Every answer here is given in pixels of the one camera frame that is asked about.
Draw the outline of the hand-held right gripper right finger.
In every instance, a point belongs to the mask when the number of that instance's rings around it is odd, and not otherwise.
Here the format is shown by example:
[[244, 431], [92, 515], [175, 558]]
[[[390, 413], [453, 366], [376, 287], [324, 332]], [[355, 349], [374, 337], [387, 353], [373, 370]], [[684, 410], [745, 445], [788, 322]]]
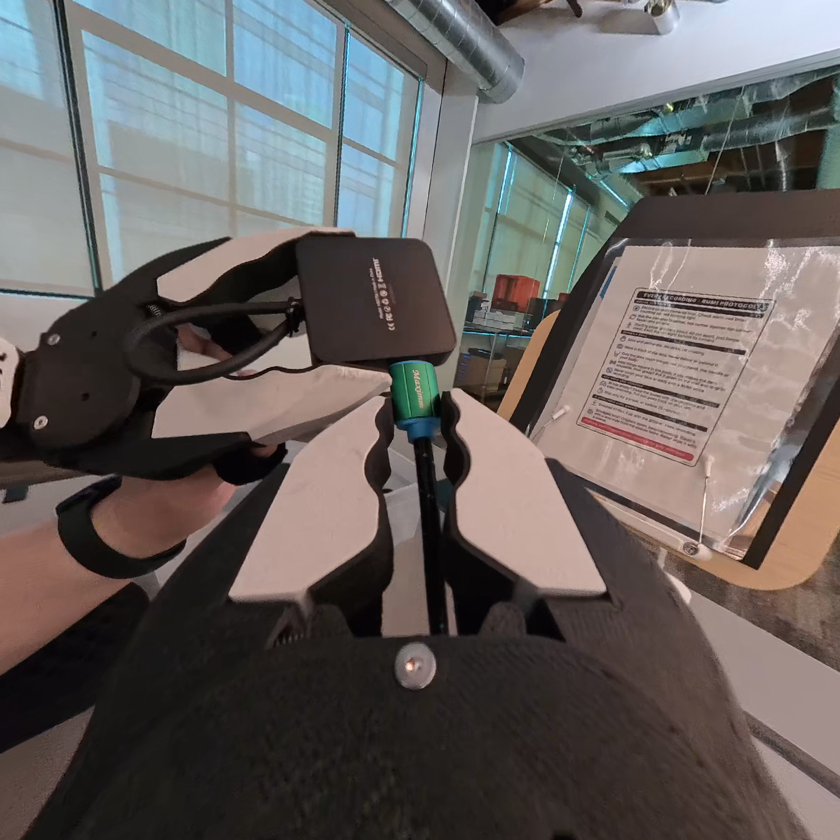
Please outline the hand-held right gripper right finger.
[[499, 603], [540, 627], [550, 601], [605, 598], [606, 584], [537, 446], [464, 391], [446, 392], [441, 413], [451, 484], [444, 577], [457, 634], [478, 634]]

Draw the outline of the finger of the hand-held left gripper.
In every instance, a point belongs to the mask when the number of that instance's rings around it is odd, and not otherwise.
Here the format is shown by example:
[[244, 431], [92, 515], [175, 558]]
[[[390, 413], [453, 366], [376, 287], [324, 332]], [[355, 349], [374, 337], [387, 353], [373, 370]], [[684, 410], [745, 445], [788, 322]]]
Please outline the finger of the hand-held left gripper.
[[391, 382], [385, 371], [326, 364], [180, 385], [156, 409], [152, 438], [244, 433], [264, 445], [302, 440], [383, 395]]
[[176, 307], [251, 301], [283, 288], [298, 275], [298, 246], [355, 238], [333, 227], [282, 227], [228, 239], [156, 281], [159, 300]]

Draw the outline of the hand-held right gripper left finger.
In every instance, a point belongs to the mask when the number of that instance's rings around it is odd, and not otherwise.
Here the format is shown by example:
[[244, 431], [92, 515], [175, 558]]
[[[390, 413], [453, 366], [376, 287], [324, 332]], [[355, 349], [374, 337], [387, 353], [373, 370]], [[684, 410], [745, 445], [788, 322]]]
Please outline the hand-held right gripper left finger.
[[359, 636], [382, 632], [394, 546], [384, 488], [392, 402], [375, 396], [294, 458], [228, 591], [236, 603], [281, 603], [303, 615], [341, 610]]

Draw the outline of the black hdmi adapter hub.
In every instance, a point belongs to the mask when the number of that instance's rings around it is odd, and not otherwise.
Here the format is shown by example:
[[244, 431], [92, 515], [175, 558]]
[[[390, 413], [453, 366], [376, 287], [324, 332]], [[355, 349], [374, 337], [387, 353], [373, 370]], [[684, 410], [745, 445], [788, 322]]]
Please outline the black hdmi adapter hub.
[[446, 362], [456, 333], [431, 248], [416, 238], [313, 235], [296, 246], [315, 364]]

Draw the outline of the person's left forearm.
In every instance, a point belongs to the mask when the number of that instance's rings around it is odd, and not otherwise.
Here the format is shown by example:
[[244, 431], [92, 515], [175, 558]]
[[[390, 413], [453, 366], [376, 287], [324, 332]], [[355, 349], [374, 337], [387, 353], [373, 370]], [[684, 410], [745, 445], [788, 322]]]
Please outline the person's left forearm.
[[1, 673], [121, 591], [129, 580], [83, 568], [62, 544], [56, 520], [1, 540]]

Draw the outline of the person's left hand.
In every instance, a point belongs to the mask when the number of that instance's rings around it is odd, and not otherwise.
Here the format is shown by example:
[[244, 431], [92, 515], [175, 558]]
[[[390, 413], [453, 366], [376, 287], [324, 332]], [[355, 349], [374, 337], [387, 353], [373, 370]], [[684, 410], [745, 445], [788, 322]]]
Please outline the person's left hand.
[[176, 480], [124, 478], [120, 488], [92, 507], [91, 525], [112, 550], [146, 560], [212, 523], [235, 492], [213, 467]]

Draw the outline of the large paned window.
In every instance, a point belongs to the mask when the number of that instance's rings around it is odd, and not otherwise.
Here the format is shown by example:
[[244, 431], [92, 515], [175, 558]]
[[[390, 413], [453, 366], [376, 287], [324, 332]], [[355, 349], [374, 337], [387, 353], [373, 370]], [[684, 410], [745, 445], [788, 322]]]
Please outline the large paned window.
[[2, 292], [89, 298], [153, 257], [404, 235], [424, 73], [322, 2], [1, 2]]

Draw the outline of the black wrist band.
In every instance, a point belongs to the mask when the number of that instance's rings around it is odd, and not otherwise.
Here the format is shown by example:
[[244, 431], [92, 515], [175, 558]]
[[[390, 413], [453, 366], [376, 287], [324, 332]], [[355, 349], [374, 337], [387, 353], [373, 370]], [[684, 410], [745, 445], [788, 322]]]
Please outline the black wrist band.
[[176, 558], [186, 547], [186, 540], [167, 551], [144, 559], [134, 559], [108, 546], [91, 521], [93, 508], [122, 485], [120, 476], [102, 478], [56, 507], [59, 540], [68, 554], [89, 572], [112, 581], [129, 581], [151, 574]]

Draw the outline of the laminated instruction sheet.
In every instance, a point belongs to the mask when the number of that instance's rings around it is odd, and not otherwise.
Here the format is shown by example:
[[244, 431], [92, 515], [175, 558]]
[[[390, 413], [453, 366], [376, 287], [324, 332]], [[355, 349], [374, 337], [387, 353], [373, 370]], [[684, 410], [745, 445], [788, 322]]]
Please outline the laminated instruction sheet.
[[838, 237], [615, 238], [546, 456], [684, 557], [758, 569], [828, 436]]

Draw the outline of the red storage crate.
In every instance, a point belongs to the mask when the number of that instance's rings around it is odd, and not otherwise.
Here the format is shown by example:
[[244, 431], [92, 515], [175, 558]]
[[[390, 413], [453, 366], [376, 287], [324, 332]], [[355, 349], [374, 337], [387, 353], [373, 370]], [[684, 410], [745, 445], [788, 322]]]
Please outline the red storage crate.
[[491, 297], [491, 308], [526, 313], [531, 300], [539, 297], [541, 281], [529, 276], [498, 274]]

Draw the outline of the person's dark clothing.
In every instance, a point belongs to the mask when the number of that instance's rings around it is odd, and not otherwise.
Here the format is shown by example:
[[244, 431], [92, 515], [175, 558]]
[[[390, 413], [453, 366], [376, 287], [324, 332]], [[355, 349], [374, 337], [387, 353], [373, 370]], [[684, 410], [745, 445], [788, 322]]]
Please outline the person's dark clothing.
[[150, 603], [130, 583], [2, 674], [2, 753], [93, 707]]

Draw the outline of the glass partition window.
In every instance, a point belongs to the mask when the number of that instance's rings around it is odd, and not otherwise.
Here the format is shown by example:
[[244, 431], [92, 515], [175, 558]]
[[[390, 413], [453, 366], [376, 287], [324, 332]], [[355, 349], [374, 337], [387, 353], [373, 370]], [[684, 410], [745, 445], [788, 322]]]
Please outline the glass partition window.
[[641, 198], [621, 177], [550, 175], [507, 142], [472, 148], [466, 187], [458, 270], [488, 297], [498, 275], [536, 281], [535, 297], [571, 292]]

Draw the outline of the silver ceiling duct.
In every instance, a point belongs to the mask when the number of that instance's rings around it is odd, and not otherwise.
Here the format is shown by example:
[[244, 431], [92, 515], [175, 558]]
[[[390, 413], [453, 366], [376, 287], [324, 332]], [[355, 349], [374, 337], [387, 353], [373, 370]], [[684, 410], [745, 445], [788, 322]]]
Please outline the silver ceiling duct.
[[520, 88], [525, 60], [474, 1], [388, 1], [418, 34], [477, 87], [492, 104]]

